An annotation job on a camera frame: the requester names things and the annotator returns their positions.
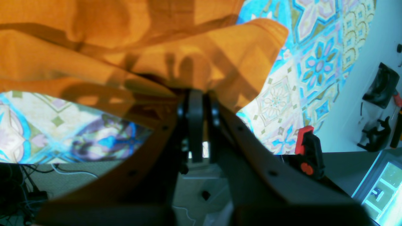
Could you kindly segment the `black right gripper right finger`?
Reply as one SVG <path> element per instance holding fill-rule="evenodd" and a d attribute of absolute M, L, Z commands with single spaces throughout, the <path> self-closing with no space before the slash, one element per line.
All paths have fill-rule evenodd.
<path fill-rule="evenodd" d="M 370 226 L 366 211 L 333 189 L 271 154 L 214 93 L 188 92 L 189 151 L 203 159 L 207 131 L 210 163 L 227 177 L 233 211 L 230 226 Z"/>

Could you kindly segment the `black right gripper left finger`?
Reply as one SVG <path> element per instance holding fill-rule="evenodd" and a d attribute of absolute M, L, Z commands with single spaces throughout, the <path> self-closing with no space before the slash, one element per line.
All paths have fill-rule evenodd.
<path fill-rule="evenodd" d="M 40 226 L 176 226 L 172 209 L 183 162 L 188 96 L 128 159 L 99 179 L 44 204 Z"/>

